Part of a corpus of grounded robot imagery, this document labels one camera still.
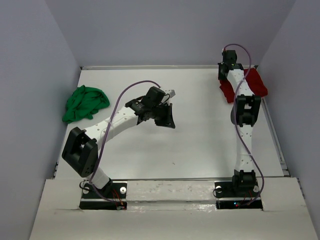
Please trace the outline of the red t shirt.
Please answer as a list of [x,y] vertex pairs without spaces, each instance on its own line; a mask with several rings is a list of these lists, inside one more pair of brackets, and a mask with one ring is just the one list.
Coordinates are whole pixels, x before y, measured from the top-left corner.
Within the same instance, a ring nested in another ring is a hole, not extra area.
[[[255,95],[265,97],[268,95],[268,89],[264,85],[262,78],[258,71],[253,67],[250,69],[249,74],[246,77],[248,86]],[[235,91],[231,83],[228,80],[219,80],[220,90],[222,91],[228,104],[234,102]]]

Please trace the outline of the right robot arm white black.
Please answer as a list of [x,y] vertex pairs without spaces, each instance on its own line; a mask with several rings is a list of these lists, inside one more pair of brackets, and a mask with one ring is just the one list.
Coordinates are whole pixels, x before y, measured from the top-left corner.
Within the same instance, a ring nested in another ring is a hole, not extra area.
[[242,64],[237,63],[235,50],[222,51],[218,79],[230,83],[234,91],[230,120],[236,132],[236,162],[232,179],[216,183],[214,194],[217,198],[246,198],[257,186],[256,165],[252,160],[252,136],[261,97],[249,87],[245,70]]

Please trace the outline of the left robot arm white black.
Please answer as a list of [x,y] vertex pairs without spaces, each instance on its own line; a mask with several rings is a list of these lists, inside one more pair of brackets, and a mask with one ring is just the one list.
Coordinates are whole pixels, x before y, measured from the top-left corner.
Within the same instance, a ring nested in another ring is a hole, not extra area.
[[115,108],[110,117],[93,126],[73,128],[67,137],[62,158],[92,186],[102,199],[112,190],[112,179],[100,168],[105,145],[123,131],[148,120],[158,127],[175,129],[171,99],[173,89],[163,90],[152,86],[148,92],[127,102],[121,109]]

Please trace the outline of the green t shirt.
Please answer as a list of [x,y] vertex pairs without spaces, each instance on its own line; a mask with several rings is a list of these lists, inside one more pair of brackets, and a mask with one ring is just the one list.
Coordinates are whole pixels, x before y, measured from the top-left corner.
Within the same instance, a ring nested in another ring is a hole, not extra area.
[[82,119],[92,120],[99,110],[109,106],[110,101],[101,89],[82,85],[67,99],[62,121],[70,124]]

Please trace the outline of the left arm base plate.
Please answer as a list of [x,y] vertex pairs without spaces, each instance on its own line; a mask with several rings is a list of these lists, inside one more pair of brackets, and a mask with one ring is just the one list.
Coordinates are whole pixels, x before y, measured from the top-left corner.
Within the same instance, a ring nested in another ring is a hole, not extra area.
[[104,196],[103,198],[97,194],[87,180],[81,181],[79,188],[81,189],[79,202],[81,210],[120,211],[127,209],[128,183],[126,181],[114,181],[109,192],[100,193]]

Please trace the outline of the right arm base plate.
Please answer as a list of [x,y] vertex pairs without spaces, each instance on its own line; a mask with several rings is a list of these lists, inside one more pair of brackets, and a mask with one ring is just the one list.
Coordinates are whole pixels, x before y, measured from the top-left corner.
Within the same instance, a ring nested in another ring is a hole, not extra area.
[[259,186],[245,190],[234,190],[231,181],[218,181],[214,183],[213,196],[216,198],[217,210],[238,210],[238,209],[263,209],[261,197],[249,204],[259,193]]

